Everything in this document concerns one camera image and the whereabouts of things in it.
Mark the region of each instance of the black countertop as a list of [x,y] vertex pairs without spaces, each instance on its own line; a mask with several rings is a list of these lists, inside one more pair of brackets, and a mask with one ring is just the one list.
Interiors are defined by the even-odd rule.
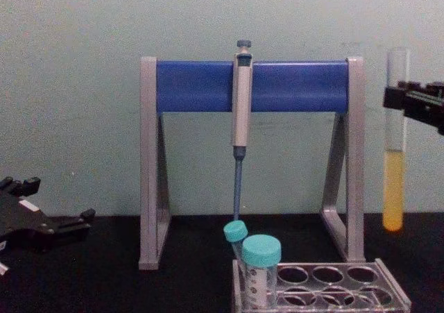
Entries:
[[[341,262],[315,214],[249,215],[251,234],[282,242],[283,262]],[[98,217],[86,242],[44,255],[0,255],[0,313],[230,311],[232,251],[223,237],[229,216],[174,217],[159,271],[140,272],[139,218]],[[382,259],[414,313],[444,312],[444,213],[407,214],[385,232],[380,214],[365,216],[365,255]]]

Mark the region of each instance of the gray test tube rack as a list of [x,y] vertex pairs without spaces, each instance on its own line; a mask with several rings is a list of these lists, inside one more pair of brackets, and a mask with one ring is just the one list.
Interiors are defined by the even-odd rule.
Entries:
[[281,263],[277,306],[245,308],[233,260],[232,313],[410,313],[411,302],[380,259],[367,263]]

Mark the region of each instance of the yellow liquid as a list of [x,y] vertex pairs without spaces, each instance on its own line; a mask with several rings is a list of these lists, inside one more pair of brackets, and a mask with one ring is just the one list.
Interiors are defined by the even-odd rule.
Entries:
[[382,225],[389,231],[402,227],[404,209],[404,152],[386,151],[384,155],[384,207]]

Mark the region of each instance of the pale green wall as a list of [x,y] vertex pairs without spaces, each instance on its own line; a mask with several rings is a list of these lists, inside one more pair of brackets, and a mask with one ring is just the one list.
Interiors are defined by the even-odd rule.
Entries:
[[[0,0],[0,176],[42,178],[50,214],[139,212],[139,58],[366,59],[366,209],[382,209],[388,48],[444,79],[444,0]],[[229,213],[230,115],[165,117],[176,214]],[[252,116],[244,212],[316,212],[331,114]],[[407,209],[444,210],[444,137],[409,122]]]

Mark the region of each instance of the teal tube cap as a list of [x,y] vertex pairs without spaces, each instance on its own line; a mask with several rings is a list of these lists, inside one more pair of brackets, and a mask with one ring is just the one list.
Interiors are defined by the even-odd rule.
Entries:
[[242,244],[242,260],[253,267],[268,268],[280,262],[280,241],[270,235],[252,235]]
[[248,230],[243,221],[231,221],[223,227],[223,233],[227,241],[238,242],[248,235]]

